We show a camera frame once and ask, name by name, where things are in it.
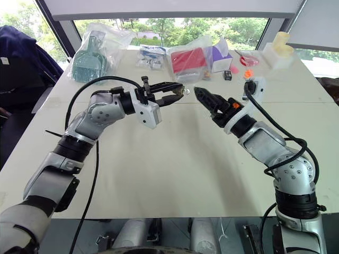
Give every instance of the gray floor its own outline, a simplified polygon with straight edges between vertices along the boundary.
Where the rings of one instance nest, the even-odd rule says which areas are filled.
[[[220,218],[212,218],[217,236],[222,235]],[[222,218],[222,226],[226,237],[220,239],[223,254],[245,254],[239,234],[245,224],[256,224],[259,226],[259,217],[235,217]],[[339,243],[336,240],[339,234],[339,214],[323,216],[325,235],[328,245],[328,254],[338,253]],[[106,232],[118,234],[126,220],[111,220],[99,222],[86,220],[83,224],[76,248],[73,253],[87,254],[96,253],[95,240],[98,235]],[[73,240],[74,233],[79,220],[53,219],[46,237],[41,245],[40,254],[68,253]],[[276,224],[276,218],[268,218],[263,234],[264,248],[266,254],[273,253],[272,249],[272,227]],[[188,233],[187,218],[166,218],[162,220],[163,233],[161,244],[163,246],[189,248],[190,235]]]

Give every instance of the red box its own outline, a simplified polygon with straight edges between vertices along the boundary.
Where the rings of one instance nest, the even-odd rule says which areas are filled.
[[[171,60],[174,73],[207,66],[202,48],[174,52],[171,54]]]

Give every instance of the white container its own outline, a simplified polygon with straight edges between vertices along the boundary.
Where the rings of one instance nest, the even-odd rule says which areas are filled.
[[[294,56],[283,57],[280,56],[272,47],[272,43],[267,43],[263,50],[263,57],[274,70],[287,69],[294,61]]]

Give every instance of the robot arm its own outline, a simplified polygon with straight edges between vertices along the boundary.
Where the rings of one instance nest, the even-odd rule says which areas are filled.
[[[252,94],[259,93],[253,81]],[[194,89],[197,99],[210,111],[212,120],[224,131],[239,138],[238,143],[256,160],[268,167],[296,154],[285,139],[264,122],[250,117],[243,105],[233,98],[225,100],[204,88]],[[274,238],[274,253],[326,253],[325,238],[315,194],[315,170],[309,160],[296,160],[273,169],[273,185],[280,222]]]
[[[54,212],[67,209],[71,203],[86,156],[104,129],[136,113],[139,122],[153,129],[161,122],[160,107],[183,97],[184,86],[164,82],[124,92],[122,87],[99,91],[91,96],[88,109],[79,113],[61,137],[55,150],[29,180],[23,202],[9,207],[0,215],[0,253],[35,253]],[[172,91],[155,100],[154,93]]]

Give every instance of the white table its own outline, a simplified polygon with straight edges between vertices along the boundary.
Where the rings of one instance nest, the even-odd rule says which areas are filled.
[[[170,80],[165,71],[135,68],[135,54],[127,52],[117,76],[139,80],[148,75],[151,84]],[[237,55],[232,55],[240,68]],[[263,61],[262,65],[257,73],[267,77],[263,106],[287,130],[307,140],[320,163],[318,201],[327,206],[327,212],[339,212],[338,106],[300,60],[289,70],[275,73]],[[224,81],[219,73],[197,85],[240,99],[242,84],[236,82],[240,82],[237,76]],[[68,102],[80,86],[64,73],[26,129],[0,172],[0,212],[21,202],[27,181],[59,140],[44,130],[63,132]],[[86,109],[91,92],[113,86],[112,82],[84,91],[72,117]],[[163,122],[154,130],[129,115],[100,137],[100,171],[87,218],[262,216],[275,201],[272,178],[263,174],[264,165],[247,154],[235,136],[226,135],[212,122],[193,92],[161,112]],[[255,117],[264,120],[259,113]],[[54,218],[81,217],[94,167],[92,149],[77,176],[81,183],[72,203]]]

